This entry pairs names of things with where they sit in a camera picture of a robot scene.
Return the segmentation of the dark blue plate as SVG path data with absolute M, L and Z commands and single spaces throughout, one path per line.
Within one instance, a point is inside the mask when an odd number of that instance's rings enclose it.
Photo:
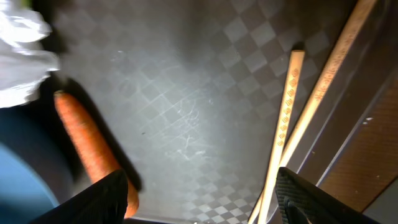
M 72 195 L 72 173 L 49 135 L 19 110 L 1 109 L 1 223 L 29 223 Z

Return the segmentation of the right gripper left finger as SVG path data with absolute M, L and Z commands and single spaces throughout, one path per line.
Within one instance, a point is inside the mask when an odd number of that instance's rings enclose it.
M 31 223 L 122 224 L 127 194 L 127 177 L 124 171 L 116 170 Z

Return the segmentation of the wooden chopstick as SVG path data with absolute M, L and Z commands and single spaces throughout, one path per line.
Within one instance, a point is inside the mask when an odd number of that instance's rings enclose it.
M 267 214 L 271 204 L 273 189 L 275 186 L 279 163 L 284 151 L 285 140 L 289 128 L 289 122 L 297 92 L 300 72 L 305 57 L 304 50 L 293 50 L 290 54 L 289 68 L 285 80 L 282 102 L 280 105 L 279 119 L 274 136 L 271 158 L 267 171 L 266 182 L 261 197 L 261 206 L 258 214 L 258 224 L 266 224 Z
M 332 81 L 335 78 L 335 75 L 340 69 L 352 44 L 360 33 L 361 28 L 363 27 L 366 19 L 376 3 L 376 0 L 357 1 L 352 13 L 350 14 L 345 26 L 341 31 L 338 40 L 336 41 L 333 50 L 331 51 L 328 60 L 326 61 L 320 77 L 315 84 L 315 87 L 297 121 L 297 124 L 295 125 L 294 130 L 291 132 L 289 138 L 286 137 L 284 151 L 282 153 L 279 167 L 285 167 L 289 163 L 290 158 L 298 146 L 298 143 L 307 130 L 309 123 L 320 106 L 322 99 L 326 95 Z M 263 190 L 252 210 L 252 214 L 249 216 L 248 224 L 257 223 L 262 195 Z

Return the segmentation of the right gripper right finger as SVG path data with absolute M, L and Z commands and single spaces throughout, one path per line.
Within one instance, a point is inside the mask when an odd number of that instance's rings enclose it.
M 286 167 L 278 170 L 275 192 L 283 224 L 379 224 Z

